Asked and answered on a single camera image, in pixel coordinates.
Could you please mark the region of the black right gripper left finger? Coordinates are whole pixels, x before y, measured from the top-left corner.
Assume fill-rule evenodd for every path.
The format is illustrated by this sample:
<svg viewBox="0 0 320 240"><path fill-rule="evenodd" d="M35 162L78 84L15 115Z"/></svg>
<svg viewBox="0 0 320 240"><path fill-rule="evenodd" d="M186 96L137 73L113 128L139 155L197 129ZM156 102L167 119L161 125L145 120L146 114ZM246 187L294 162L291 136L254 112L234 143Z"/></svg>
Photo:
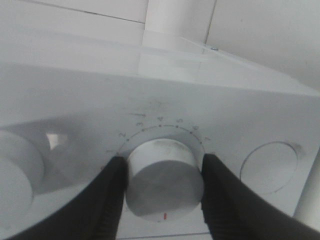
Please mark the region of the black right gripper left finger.
<svg viewBox="0 0 320 240"><path fill-rule="evenodd" d="M122 214L128 164L114 156L73 200L13 240L114 240Z"/></svg>

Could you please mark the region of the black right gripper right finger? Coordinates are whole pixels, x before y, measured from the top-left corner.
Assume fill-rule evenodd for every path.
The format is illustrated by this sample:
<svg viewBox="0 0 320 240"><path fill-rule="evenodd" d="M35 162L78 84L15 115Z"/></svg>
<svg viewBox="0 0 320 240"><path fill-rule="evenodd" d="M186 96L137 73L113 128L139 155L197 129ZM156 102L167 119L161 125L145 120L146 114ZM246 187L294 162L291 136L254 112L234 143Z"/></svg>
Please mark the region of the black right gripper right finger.
<svg viewBox="0 0 320 240"><path fill-rule="evenodd" d="M214 240L318 240L320 233L278 210L206 153L201 210Z"/></svg>

